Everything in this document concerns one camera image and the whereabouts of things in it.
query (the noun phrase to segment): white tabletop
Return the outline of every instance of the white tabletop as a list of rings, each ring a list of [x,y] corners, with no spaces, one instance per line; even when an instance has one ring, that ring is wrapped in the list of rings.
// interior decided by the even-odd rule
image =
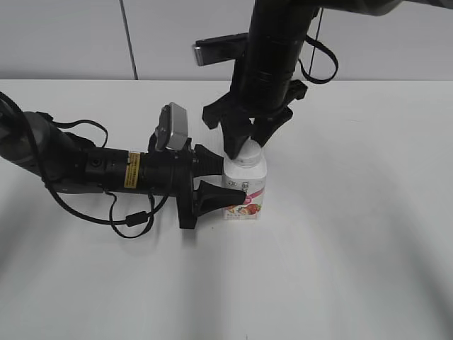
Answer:
[[[0,81],[23,110],[97,120],[144,151],[161,107],[224,81]],[[453,82],[312,86],[265,148],[262,220],[178,228],[170,199],[137,240],[64,212],[0,161],[0,339],[453,339]],[[95,129],[76,130],[101,142]],[[67,196],[106,217],[111,198]],[[116,217],[147,209],[121,195]]]

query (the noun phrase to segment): bottle cap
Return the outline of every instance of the bottle cap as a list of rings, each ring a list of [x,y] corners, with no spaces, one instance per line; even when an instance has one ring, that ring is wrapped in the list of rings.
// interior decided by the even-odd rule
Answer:
[[[260,162],[263,156],[261,146],[254,140],[248,139],[243,145],[238,157],[233,160],[236,165],[250,168]]]

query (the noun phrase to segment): plastic bottle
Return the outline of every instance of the plastic bottle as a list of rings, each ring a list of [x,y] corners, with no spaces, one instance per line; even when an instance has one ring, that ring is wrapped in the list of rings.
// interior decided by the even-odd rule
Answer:
[[[225,156],[224,187],[247,194],[243,205],[224,209],[225,220],[257,220],[260,217],[267,173],[263,150],[254,140],[247,140],[235,160]]]

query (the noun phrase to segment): product label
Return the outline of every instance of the product label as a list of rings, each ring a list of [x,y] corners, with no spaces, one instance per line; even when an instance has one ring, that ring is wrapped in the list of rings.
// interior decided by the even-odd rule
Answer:
[[[140,170],[140,153],[139,152],[129,152],[129,157],[127,158],[127,168],[125,176],[125,188],[126,189],[136,189],[137,182],[139,179],[139,170]]]
[[[262,179],[232,179],[224,176],[224,187],[242,190],[247,194],[242,205],[224,209],[225,220],[257,220],[263,206],[265,178]]]

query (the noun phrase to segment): yellow warning label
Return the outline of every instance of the yellow warning label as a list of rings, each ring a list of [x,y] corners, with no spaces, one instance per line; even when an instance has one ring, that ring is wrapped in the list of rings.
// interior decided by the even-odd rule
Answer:
[[[125,188],[136,189],[137,182],[139,179],[140,170],[140,153],[129,152],[129,158],[127,158],[127,168],[125,177]]]

